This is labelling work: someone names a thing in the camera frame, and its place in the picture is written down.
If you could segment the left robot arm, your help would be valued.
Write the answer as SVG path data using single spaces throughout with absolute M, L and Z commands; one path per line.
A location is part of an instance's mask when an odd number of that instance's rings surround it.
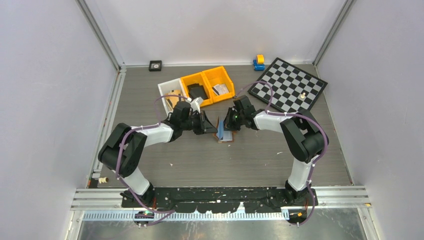
M 180 101 L 165 120 L 155 125 L 133 127 L 119 123 L 101 147 L 97 159 L 128 186 L 130 198 L 141 207 L 148 207 L 153 203 L 155 191 L 139 169 L 141 155 L 145 147 L 173 142 L 184 131 L 196 135 L 218 132 L 205 111 Z

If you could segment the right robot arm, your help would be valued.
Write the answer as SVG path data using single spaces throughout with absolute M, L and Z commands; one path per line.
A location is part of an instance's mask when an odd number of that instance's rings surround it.
M 255 109 L 246 95 L 233 100 L 223 127 L 239 131 L 242 126 L 255 131 L 272 131 L 284 135 L 293 156 L 291 173 L 284 189 L 269 200 L 276 206 L 299 205 L 313 197 L 312 174 L 316 162 L 328 148 L 329 139 L 323 128 L 307 109 L 295 113 Z

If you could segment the brown leather card holder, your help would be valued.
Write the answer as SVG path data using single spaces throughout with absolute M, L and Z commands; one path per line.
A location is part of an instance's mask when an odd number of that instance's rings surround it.
M 218 143 L 232 143 L 235 140 L 235 132 L 230 130 L 225 130 L 224 121 L 219 117 L 216 122 L 217 132 L 213 134 Z

